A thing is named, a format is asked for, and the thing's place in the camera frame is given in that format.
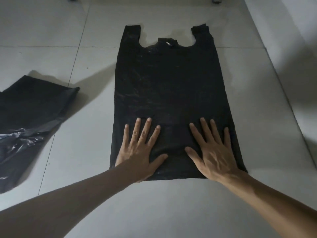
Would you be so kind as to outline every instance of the shiny black plastic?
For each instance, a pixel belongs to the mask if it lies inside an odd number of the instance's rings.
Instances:
[[[149,47],[139,44],[141,27],[126,26],[115,70],[114,123],[110,167],[115,165],[125,124],[130,138],[135,121],[152,118],[150,134],[161,125],[150,161],[167,153],[169,158],[148,180],[204,178],[184,151],[186,146],[201,154],[189,123],[201,132],[200,117],[214,119],[220,136],[229,127],[238,167],[247,171],[240,152],[227,100],[220,63],[209,28],[193,27],[196,43],[183,47],[177,40],[159,38]]]
[[[14,188],[79,88],[23,76],[0,92],[0,193]]]

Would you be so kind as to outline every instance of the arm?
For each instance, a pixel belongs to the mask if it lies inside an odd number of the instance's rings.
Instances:
[[[312,238],[317,235],[317,211],[255,180],[237,168],[233,157],[228,128],[224,130],[224,144],[216,124],[204,118],[201,125],[206,141],[191,123],[190,129],[203,153],[201,159],[190,147],[185,151],[197,168],[211,180],[227,187],[250,204],[282,236]]]
[[[105,200],[130,184],[151,176],[167,155],[149,163],[149,154],[160,127],[156,127],[145,144],[151,119],[146,121],[138,140],[140,124],[141,119],[137,119],[130,142],[129,127],[125,126],[115,168],[1,211],[1,237],[64,237]]]

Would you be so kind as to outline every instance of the white floor tile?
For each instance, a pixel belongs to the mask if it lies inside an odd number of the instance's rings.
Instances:
[[[70,80],[81,88],[79,111],[55,135],[41,194],[109,168],[117,54],[118,48],[79,48]]]
[[[0,91],[28,74],[67,85],[76,52],[76,47],[0,47]],[[52,138],[21,178],[20,185],[0,194],[0,210],[38,195],[51,144]]]
[[[79,49],[71,83],[80,86],[90,102],[56,133],[40,193],[108,169],[117,51]],[[265,50],[219,48],[218,54],[250,174],[317,208],[313,199],[317,172]],[[67,237],[210,237],[211,233],[278,237],[224,187],[199,179],[134,184],[95,209]]]
[[[177,39],[183,46],[195,40],[191,28],[206,23],[216,47],[263,47],[243,0],[94,0],[81,40],[82,47],[119,47],[125,25],[140,24],[140,44],[159,37]]]
[[[0,46],[78,46],[87,0],[0,0]]]

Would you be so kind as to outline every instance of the wall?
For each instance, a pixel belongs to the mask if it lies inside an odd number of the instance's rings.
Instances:
[[[317,163],[317,0],[245,2]]]

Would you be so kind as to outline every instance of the finger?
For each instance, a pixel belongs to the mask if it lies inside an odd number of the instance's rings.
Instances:
[[[196,139],[197,143],[199,144],[200,147],[203,147],[204,144],[206,144],[204,138],[201,136],[201,134],[198,132],[197,128],[193,123],[189,124],[189,128],[191,129],[191,132]]]
[[[168,158],[167,154],[160,155],[157,157],[152,163],[149,165],[149,169],[151,174],[154,174],[154,172],[157,170],[158,167],[160,167],[161,164]]]
[[[129,145],[129,125],[126,124],[123,132],[123,140],[121,147],[127,147]]]
[[[156,140],[158,139],[159,132],[161,130],[161,126],[156,126],[151,138],[149,139],[147,145],[150,146],[151,148],[154,146]]]
[[[201,123],[201,127],[203,128],[205,137],[206,137],[206,141],[207,142],[214,142],[214,137],[212,136],[212,133],[208,127],[208,124],[206,122],[206,120],[204,118],[200,118],[200,123]]]
[[[137,142],[139,137],[140,125],[141,125],[141,119],[137,118],[137,121],[135,122],[135,125],[134,125],[130,144],[135,144]]]
[[[233,154],[231,148],[231,140],[230,140],[230,133],[228,127],[224,129],[224,145],[225,147]]]
[[[145,122],[145,125],[144,125],[144,128],[142,130],[142,133],[140,135],[140,139],[139,139],[139,144],[140,143],[145,143],[145,140],[146,140],[146,137],[147,137],[147,134],[149,133],[149,129],[150,129],[150,126],[151,126],[151,122],[152,122],[152,119],[151,118],[148,118]]]
[[[185,152],[193,160],[193,162],[195,163],[198,169],[202,166],[205,166],[204,161],[199,157],[197,152],[193,150],[191,147],[186,147]]]
[[[215,121],[213,119],[210,120],[210,126],[211,126],[212,135],[214,136],[215,141],[218,144],[222,144],[221,138],[220,138],[220,135],[219,135],[219,132],[218,132],[218,129],[217,129],[217,125],[216,125],[216,123],[215,123]]]

